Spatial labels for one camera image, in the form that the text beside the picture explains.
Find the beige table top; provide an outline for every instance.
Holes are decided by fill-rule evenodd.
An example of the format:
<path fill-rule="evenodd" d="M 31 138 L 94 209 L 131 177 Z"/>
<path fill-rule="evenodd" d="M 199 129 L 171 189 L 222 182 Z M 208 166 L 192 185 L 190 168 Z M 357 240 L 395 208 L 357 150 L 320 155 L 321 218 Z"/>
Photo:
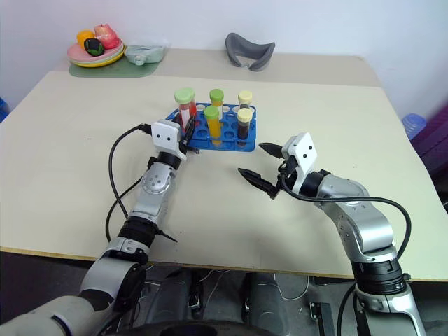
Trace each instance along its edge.
<path fill-rule="evenodd" d="M 257 142 L 283 144 L 311 132 L 316 170 L 360 181 L 371 195 L 407 208 L 414 225 L 401 260 L 404 271 L 417 279 L 448 280 L 448 216 L 375 75 L 357 57 L 275 55 L 265 72 L 251 73 L 230 66 L 222 52 L 171 50 L 144 78 L 74 78 L 51 71 L 0 124 L 1 250 L 99 256 L 113 201 L 109 149 L 130 127 L 173 111 L 173 91 L 182 86 L 196 89 L 197 102 L 206 102 L 211 88 L 222 88 L 230 104 L 238 91 L 252 90 Z M 135 181 L 154 154 L 145 134 L 125 139 L 114 161 L 118 189 Z M 337 231 L 322 211 L 285 193 L 272 201 L 237 172 L 245 167 L 274 181 L 278 164 L 258 148 L 189 155 L 163 227 L 179 243 L 158 237 L 150 259 L 351 277 Z M 125 199 L 128 209 L 135 197 Z M 399 245 L 403 218 L 390 206 L 378 208 Z M 117 209 L 112 235 L 122 224 Z"/>

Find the white wall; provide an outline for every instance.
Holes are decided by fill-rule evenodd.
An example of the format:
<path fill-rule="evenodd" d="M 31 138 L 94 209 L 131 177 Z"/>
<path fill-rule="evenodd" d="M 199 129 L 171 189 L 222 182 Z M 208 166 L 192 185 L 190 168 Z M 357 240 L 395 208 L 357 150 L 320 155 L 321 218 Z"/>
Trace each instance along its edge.
<path fill-rule="evenodd" d="M 0 0 L 0 96 L 14 107 L 82 29 L 108 22 L 126 41 L 223 48 L 229 32 L 277 52 L 364 57 L 399 116 L 448 98 L 447 0 Z"/>

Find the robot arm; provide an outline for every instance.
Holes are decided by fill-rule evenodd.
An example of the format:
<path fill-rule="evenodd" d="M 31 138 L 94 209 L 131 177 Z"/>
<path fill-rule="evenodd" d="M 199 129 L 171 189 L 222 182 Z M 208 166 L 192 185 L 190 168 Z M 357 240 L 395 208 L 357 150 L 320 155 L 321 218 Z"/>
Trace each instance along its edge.
<path fill-rule="evenodd" d="M 194 120 L 188 127 L 191 131 Z M 174 189 L 176 171 L 186 160 L 189 136 L 175 122 L 160 120 L 140 128 L 153 135 L 159 152 L 141 180 L 141 193 L 119 235 L 88 270 L 78 296 L 59 297 L 0 326 L 7 336 L 96 335 L 135 306 L 144 286 L 149 249 Z"/>
<path fill-rule="evenodd" d="M 369 333 L 366 335 L 381 335 L 378 330 L 384 330 L 384 326 L 393 326 L 390 331 L 399 325 L 394 335 L 412 335 L 411 330 L 414 335 L 424 336 L 411 288 L 405 282 L 398 262 L 391 224 L 372 205 L 367 190 L 356 181 L 327 171 L 313 171 L 317 154 L 309 133 L 291 137 L 283 147 L 273 143 L 261 143 L 260 147 L 285 160 L 279 168 L 277 184 L 272 185 L 247 169 L 239 169 L 240 173 L 272 199 L 280 190 L 285 190 L 299 200 L 314 201 L 330 217 L 351 261 L 356 294 L 364 314 L 357 320 L 358 324 L 367 325 Z M 344 201 L 344 197 L 358 199 Z M 401 316 L 396 315 L 396 319 L 390 314 L 377 313 L 400 313 Z"/>

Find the yellow plate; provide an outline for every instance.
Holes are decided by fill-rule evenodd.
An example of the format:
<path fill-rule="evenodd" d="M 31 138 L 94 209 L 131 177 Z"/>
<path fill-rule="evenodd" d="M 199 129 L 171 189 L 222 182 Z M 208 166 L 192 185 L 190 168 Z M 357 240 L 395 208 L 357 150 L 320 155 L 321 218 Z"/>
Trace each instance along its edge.
<path fill-rule="evenodd" d="M 71 63 L 77 65 L 78 67 L 83 67 L 83 68 L 98 68 L 98 67 L 104 67 L 105 65 L 108 65 L 108 64 L 110 64 L 110 63 L 114 63 L 115 61 L 118 61 L 118 60 L 123 56 L 123 54 L 125 53 L 125 50 L 126 50 L 126 47 L 124 47 L 123 50 L 122 50 L 118 55 L 116 55 L 114 58 L 111 58 L 111 59 L 109 59 L 109 60 L 107 60 L 107 61 L 105 61 L 105 62 L 102 62 L 102 63 L 96 63 L 96 64 L 81 64 L 81 63 L 76 63 L 76 62 L 72 62 L 72 61 L 71 61 Z"/>

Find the test tube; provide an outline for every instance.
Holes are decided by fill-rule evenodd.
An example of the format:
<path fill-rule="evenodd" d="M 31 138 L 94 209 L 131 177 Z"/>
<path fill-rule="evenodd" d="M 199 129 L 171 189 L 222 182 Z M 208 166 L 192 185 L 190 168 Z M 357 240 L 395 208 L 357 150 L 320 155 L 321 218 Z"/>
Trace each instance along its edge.
<path fill-rule="evenodd" d="M 179 104 L 179 114 L 181 115 L 181 126 L 185 129 L 190 119 L 191 91 L 188 87 L 178 89 L 174 92 L 174 98 Z"/>
<path fill-rule="evenodd" d="M 219 123 L 219 110 L 216 106 L 209 105 L 204 109 L 204 115 L 209 126 L 210 137 L 221 137 L 221 125 Z M 212 140 L 211 143 L 215 146 L 221 145 L 221 141 Z"/>
<path fill-rule="evenodd" d="M 223 119 L 223 100 L 224 92 L 221 89 L 213 89 L 210 91 L 211 105 L 216 106 L 219 110 L 219 120 Z"/>
<path fill-rule="evenodd" d="M 191 88 L 187 87 L 191 93 L 191 100 L 190 100 L 190 117 L 195 117 L 197 115 L 197 108 L 196 108 L 196 101 L 195 96 L 196 92 Z"/>
<path fill-rule="evenodd" d="M 237 114 L 238 119 L 238 138 L 239 139 L 247 139 L 249 135 L 249 126 L 251 125 L 252 120 L 252 110 L 250 108 L 243 107 L 238 110 Z M 238 141 L 240 146 L 245 146 L 245 141 Z"/>
<path fill-rule="evenodd" d="M 252 104 L 252 92 L 251 91 L 241 91 L 238 94 L 239 109 L 249 109 Z"/>

